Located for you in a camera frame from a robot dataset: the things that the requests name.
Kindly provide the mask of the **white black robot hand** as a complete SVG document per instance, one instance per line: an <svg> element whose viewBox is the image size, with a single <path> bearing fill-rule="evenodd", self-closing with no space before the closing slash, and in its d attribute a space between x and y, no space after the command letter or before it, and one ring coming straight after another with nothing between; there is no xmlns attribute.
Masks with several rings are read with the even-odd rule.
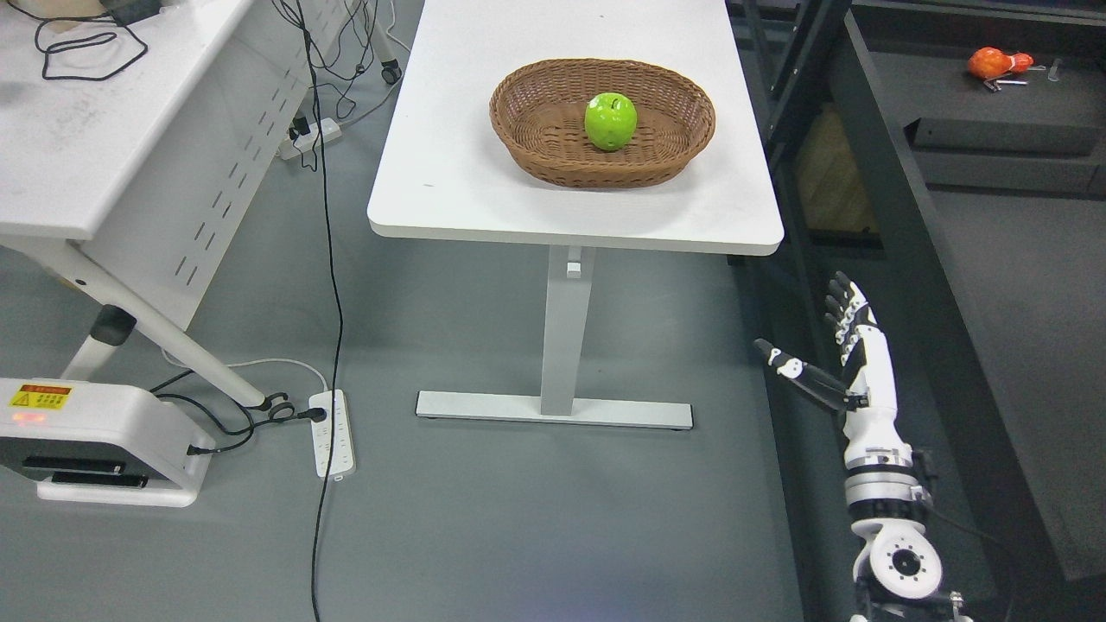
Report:
<svg viewBox="0 0 1106 622"><path fill-rule="evenodd" d="M754 340L753 345L778 377L786 379L832 412L845 414L842 432L849 442L846 463L860 460L868 453L907 458L911 449L895 425L898 415L895 371L880 323L860 284L849 276L835 272L827 288L825 317L839 350L839 377L792 357L764 339Z"/></svg>

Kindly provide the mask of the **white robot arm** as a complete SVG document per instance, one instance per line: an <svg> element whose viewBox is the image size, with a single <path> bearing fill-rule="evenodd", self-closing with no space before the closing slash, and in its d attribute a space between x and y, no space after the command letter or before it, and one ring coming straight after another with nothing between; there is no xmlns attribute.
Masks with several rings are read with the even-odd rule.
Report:
<svg viewBox="0 0 1106 622"><path fill-rule="evenodd" d="M969 621L964 597L945 589L943 560L927 536L933 515L930 453L908 460L886 453L847 466L844 491L852 532L862 540L852 566L853 621Z"/></svg>

